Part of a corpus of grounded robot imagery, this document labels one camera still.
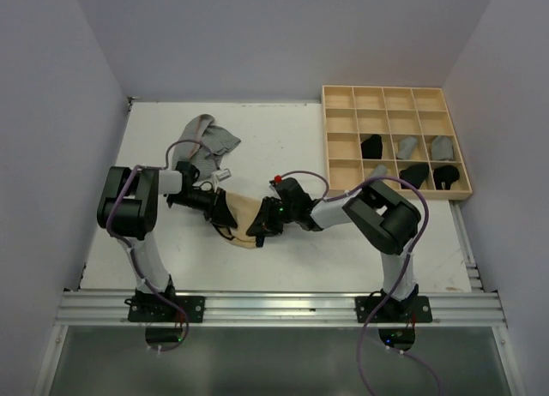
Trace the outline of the beige underwear with navy trim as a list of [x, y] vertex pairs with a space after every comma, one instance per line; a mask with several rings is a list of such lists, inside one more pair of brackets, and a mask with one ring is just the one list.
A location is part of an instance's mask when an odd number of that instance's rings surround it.
[[246, 231], [256, 217], [261, 201], [247, 196], [227, 192], [228, 207], [238, 223], [236, 229], [213, 225], [221, 237], [230, 244], [244, 249], [256, 249], [257, 238], [246, 235]]

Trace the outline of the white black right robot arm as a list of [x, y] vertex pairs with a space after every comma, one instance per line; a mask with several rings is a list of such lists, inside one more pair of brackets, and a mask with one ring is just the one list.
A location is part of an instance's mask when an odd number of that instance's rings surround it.
[[401, 321], [413, 310], [418, 285], [413, 276], [412, 250], [419, 236], [419, 210], [388, 186], [404, 184], [397, 177], [369, 177], [344, 195], [313, 199], [294, 178], [273, 181], [276, 197], [265, 197], [258, 214], [245, 227], [261, 245], [265, 237], [278, 236], [284, 225], [297, 224], [304, 231], [325, 231], [352, 223], [381, 255], [382, 310], [392, 321]]

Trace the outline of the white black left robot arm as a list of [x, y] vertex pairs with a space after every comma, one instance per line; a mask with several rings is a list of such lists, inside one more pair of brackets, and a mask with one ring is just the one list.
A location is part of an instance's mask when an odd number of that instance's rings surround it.
[[235, 229], [226, 192], [196, 185], [200, 171], [183, 161], [174, 170], [156, 167], [110, 168], [97, 209], [99, 226], [125, 249], [136, 276], [136, 297], [145, 297], [148, 311], [159, 321], [171, 320], [178, 311], [172, 277], [166, 270], [155, 240], [159, 198], [202, 212], [216, 229]]

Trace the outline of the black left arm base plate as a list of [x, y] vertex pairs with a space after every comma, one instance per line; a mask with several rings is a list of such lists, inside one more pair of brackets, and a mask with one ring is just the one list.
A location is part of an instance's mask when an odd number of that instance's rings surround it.
[[205, 310], [205, 297], [176, 296], [173, 302], [185, 312], [180, 312], [160, 301], [154, 295], [144, 297], [133, 296], [126, 298], [124, 303], [129, 307], [128, 321], [143, 323], [189, 322], [202, 323]]

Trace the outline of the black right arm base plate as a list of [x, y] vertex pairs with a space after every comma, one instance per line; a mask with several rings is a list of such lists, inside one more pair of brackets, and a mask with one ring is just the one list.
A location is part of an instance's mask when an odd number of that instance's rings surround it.
[[[358, 296], [354, 298], [357, 321], [364, 323], [369, 314], [382, 302], [381, 295]], [[416, 296], [402, 302], [390, 298], [383, 307], [372, 316], [370, 323], [431, 323], [433, 316], [429, 298]]]

